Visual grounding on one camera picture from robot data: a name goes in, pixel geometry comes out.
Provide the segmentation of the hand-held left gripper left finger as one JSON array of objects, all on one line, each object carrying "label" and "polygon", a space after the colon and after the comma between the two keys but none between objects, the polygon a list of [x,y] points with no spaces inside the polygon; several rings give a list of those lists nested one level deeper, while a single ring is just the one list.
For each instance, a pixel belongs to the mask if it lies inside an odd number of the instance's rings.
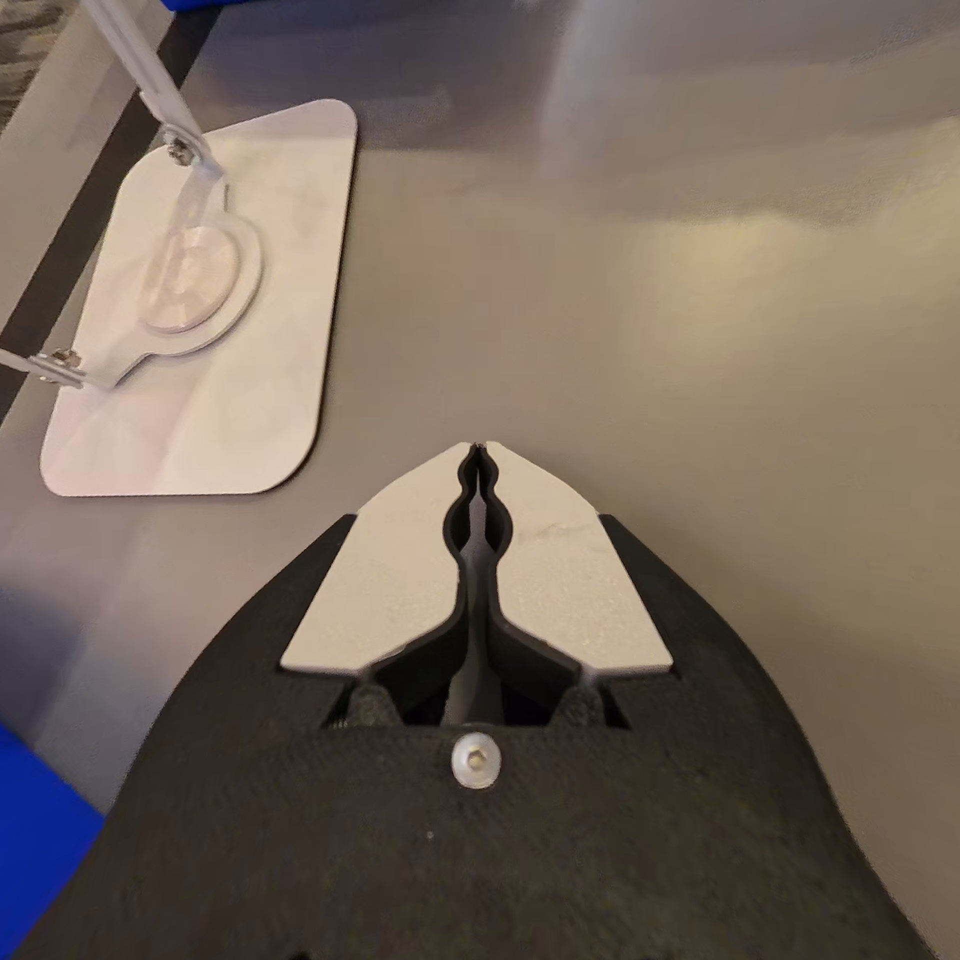
[{"label": "hand-held left gripper left finger", "polygon": [[469,574],[479,448],[459,442],[355,514],[281,655],[294,674],[376,684],[404,719],[443,711],[469,651]]}]

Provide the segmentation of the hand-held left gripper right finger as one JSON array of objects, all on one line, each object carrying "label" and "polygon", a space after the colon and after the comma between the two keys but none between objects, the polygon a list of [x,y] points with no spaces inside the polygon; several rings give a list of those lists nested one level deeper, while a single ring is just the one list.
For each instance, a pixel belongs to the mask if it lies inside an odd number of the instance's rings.
[{"label": "hand-held left gripper right finger", "polygon": [[546,726],[586,688],[601,717],[610,686],[659,679],[674,657],[594,505],[569,483],[489,440],[476,446],[491,551],[486,661],[509,727]]}]

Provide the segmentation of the grey desk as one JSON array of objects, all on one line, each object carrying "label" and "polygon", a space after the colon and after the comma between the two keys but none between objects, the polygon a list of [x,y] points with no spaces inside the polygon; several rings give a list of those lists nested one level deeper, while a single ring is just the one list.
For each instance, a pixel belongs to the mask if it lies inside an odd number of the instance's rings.
[{"label": "grey desk", "polygon": [[2,419],[2,722],[104,810],[203,646],[457,442],[618,518],[773,677],[958,958],[958,2],[260,2],[185,84],[361,145],[318,441],[252,497],[67,500]]}]

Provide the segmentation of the white adjustable document stand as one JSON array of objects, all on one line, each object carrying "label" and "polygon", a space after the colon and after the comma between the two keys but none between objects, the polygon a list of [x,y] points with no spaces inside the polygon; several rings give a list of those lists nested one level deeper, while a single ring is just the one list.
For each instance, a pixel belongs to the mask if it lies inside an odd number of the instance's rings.
[{"label": "white adjustable document stand", "polygon": [[159,124],[122,180],[72,346],[2,366],[58,388],[62,498],[281,485],[317,434],[358,120],[319,99],[202,132],[120,2],[83,2]]}]

